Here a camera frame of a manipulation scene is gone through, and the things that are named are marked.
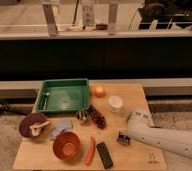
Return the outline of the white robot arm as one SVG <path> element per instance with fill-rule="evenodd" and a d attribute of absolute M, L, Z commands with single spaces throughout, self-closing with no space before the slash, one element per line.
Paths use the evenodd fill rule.
<path fill-rule="evenodd" d="M 192 159 L 192 131 L 157 128 L 151 114 L 142 110 L 126 118 L 125 135 L 138 142 Z"/>

